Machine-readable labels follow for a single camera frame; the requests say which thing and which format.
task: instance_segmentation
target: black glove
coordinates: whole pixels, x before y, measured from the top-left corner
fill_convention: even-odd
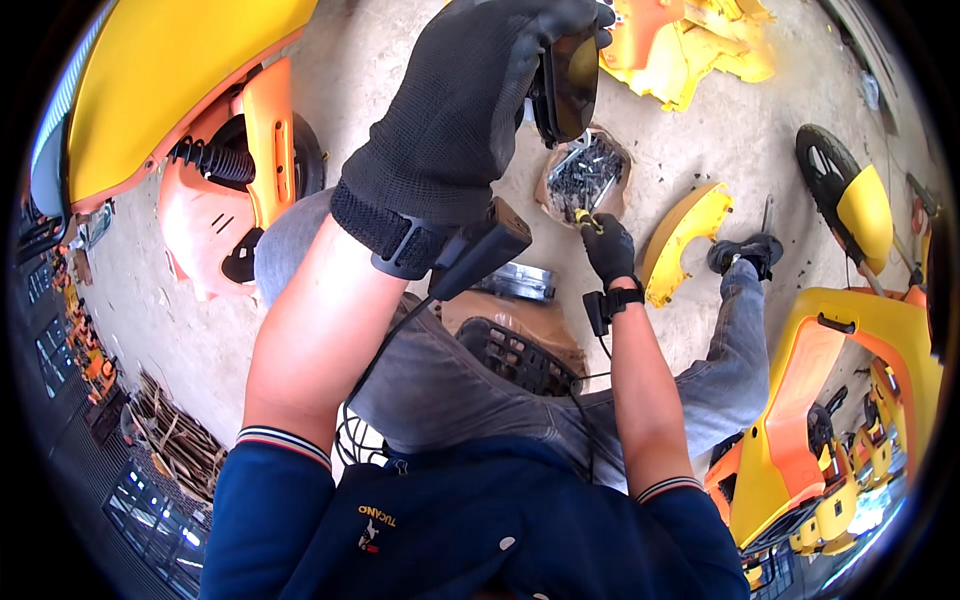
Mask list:
[[[452,227],[482,220],[490,184],[514,156],[539,55],[594,19],[609,26],[613,13],[596,0],[454,0],[444,7],[420,34],[370,141],[344,164],[333,218],[388,258],[411,226],[403,216]],[[612,39],[601,30],[596,41],[603,48]],[[425,273],[444,240],[427,229],[414,236],[418,243],[408,242],[397,262]]]
[[[603,233],[584,225],[580,228],[580,234],[584,238],[590,266],[603,280],[604,292],[610,291],[614,279],[624,276],[632,277],[637,289],[642,291],[643,286],[634,275],[634,237],[611,214],[595,214],[593,221],[603,229]]]

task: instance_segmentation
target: blue jeans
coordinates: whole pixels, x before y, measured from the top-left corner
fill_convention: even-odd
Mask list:
[[[329,212],[331,193],[299,201],[260,238],[254,272],[268,306],[306,256]],[[676,378],[691,457],[750,426],[766,406],[770,389],[763,289],[753,265],[736,261],[720,282],[720,296],[707,360],[695,361]],[[404,295],[394,324],[418,301]],[[625,491],[613,392],[579,399],[599,443],[594,481]],[[589,439],[573,400],[536,396],[494,374],[429,311],[398,332],[350,409],[398,452],[436,450],[490,436],[526,436],[588,474]]]

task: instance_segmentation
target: yellow screwdriver handle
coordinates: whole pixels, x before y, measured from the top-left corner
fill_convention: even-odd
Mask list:
[[[573,211],[573,220],[578,226],[583,227],[584,225],[589,225],[597,232],[597,235],[603,235],[603,228],[593,220],[593,217],[591,217],[590,213],[586,210],[577,208]]]

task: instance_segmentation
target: black sneaker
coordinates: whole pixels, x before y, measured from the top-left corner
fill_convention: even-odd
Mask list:
[[[770,267],[783,257],[783,244],[769,233],[758,233],[745,241],[736,243],[723,240],[713,245],[707,252],[707,265],[720,275],[727,272],[737,260],[750,261],[756,269],[757,278],[771,280]]]

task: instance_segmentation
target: navy blue shirt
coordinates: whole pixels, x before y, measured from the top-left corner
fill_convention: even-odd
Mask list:
[[[746,598],[709,497],[666,482],[642,503],[547,446],[491,438],[346,468],[284,432],[241,431],[217,483],[204,598]]]

